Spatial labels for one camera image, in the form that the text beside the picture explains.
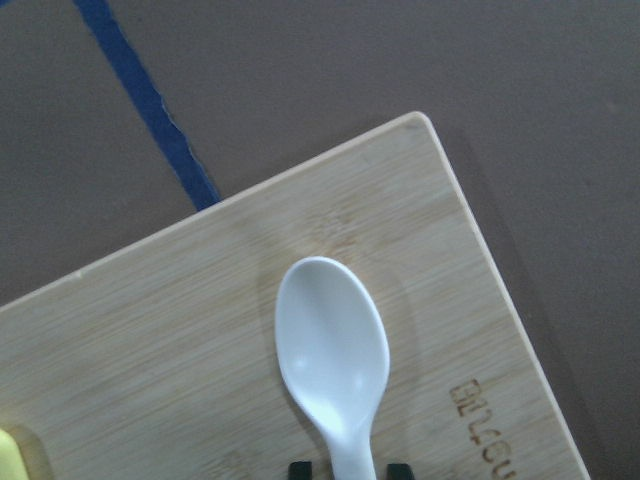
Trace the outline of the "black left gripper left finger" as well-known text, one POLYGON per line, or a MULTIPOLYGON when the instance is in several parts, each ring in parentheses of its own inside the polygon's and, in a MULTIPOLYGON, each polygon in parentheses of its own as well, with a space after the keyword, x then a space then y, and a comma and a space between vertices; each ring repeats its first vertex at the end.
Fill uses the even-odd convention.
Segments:
POLYGON ((288 480, 312 480, 311 462, 292 462, 288 466, 288 480))

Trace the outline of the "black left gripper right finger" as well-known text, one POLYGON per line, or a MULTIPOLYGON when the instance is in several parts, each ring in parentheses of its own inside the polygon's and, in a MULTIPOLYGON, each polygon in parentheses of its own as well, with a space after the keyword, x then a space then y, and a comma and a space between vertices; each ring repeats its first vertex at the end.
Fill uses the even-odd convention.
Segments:
POLYGON ((386 467, 386 480, 414 480, 414 473, 409 464, 390 463, 386 467))

